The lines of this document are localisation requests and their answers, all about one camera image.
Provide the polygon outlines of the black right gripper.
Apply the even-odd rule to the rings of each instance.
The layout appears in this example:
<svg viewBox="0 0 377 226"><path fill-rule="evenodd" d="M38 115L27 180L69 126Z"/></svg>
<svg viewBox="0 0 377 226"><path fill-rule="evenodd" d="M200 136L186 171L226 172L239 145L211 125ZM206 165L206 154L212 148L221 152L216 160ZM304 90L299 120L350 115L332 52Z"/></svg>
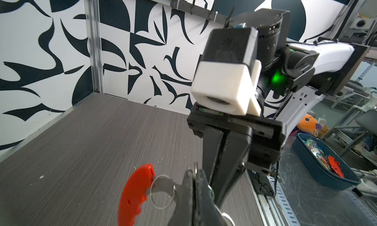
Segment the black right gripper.
<svg viewBox="0 0 377 226"><path fill-rule="evenodd" d="M272 171L280 159L286 125L268 118L236 116L195 104L187 119L203 140L202 169L221 207L246 166Z"/></svg>

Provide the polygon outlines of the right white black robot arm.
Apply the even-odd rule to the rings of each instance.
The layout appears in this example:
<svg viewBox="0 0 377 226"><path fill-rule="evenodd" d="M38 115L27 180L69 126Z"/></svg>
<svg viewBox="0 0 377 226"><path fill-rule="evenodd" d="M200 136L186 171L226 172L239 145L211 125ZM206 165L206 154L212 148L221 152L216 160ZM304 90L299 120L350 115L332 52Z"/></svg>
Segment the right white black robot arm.
<svg viewBox="0 0 377 226"><path fill-rule="evenodd" d="M301 118L336 94L367 52L337 39L294 41L290 15L261 8L229 16L197 64L187 122L203 140L202 168L218 206L245 170L270 174Z"/></svg>

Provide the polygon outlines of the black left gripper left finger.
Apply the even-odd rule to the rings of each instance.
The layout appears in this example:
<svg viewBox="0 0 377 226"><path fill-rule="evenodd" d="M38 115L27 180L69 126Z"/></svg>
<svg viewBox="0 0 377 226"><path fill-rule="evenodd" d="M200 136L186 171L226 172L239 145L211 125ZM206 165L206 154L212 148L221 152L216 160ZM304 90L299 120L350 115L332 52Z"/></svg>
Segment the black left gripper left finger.
<svg viewBox="0 0 377 226"><path fill-rule="evenodd" d="M185 172L176 207L168 223L169 226L193 226L195 212L195 187L193 171Z"/></svg>

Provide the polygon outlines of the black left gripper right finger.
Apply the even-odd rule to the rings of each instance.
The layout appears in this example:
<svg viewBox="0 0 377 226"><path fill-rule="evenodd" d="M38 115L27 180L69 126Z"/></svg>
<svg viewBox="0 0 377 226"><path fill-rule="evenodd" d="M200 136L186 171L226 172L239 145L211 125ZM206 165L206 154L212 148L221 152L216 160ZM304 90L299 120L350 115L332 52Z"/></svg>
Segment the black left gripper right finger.
<svg viewBox="0 0 377 226"><path fill-rule="evenodd" d="M197 170L194 181L194 225L226 226L227 223L216 208L203 170Z"/></svg>

